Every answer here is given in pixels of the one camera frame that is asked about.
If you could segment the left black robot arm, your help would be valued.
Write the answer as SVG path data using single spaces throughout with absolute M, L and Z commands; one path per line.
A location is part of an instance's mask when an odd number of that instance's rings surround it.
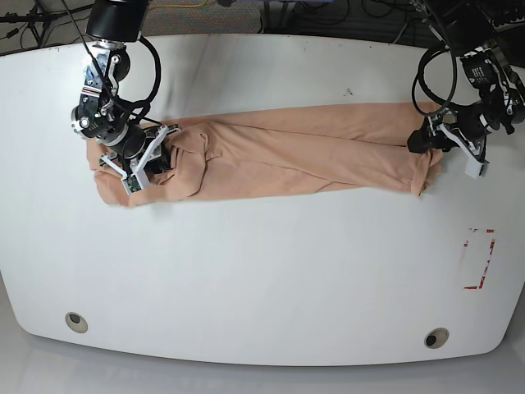
M 414 1 L 413 7 L 438 38 L 418 63 L 412 87 L 420 88 L 438 108 L 423 113 L 422 126 L 408 139 L 412 153 L 460 148 L 468 157 L 465 172 L 482 175 L 488 135 L 504 128 L 511 135 L 524 120 L 524 84 L 500 47 L 494 26 L 474 1 Z M 452 85 L 446 98 L 425 80 L 427 65 L 447 53 Z

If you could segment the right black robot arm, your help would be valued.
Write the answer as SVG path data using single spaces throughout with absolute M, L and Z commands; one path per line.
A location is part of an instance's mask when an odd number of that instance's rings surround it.
M 178 130 L 145 120 L 161 84 L 162 65 L 157 49 L 141 34 L 149 3 L 147 1 L 97 1 L 88 19 L 86 32 L 94 40 L 86 46 L 84 84 L 80 101 L 71 113 L 73 131 L 86 140 L 95 140 L 107 148 L 98 160 L 120 175 L 127 194 L 143 190 L 153 174 L 170 170 L 170 156 L 165 140 Z M 126 46 L 139 42 L 151 53 L 154 81 L 148 96 L 128 101 L 118 95 L 120 83 L 130 71 Z

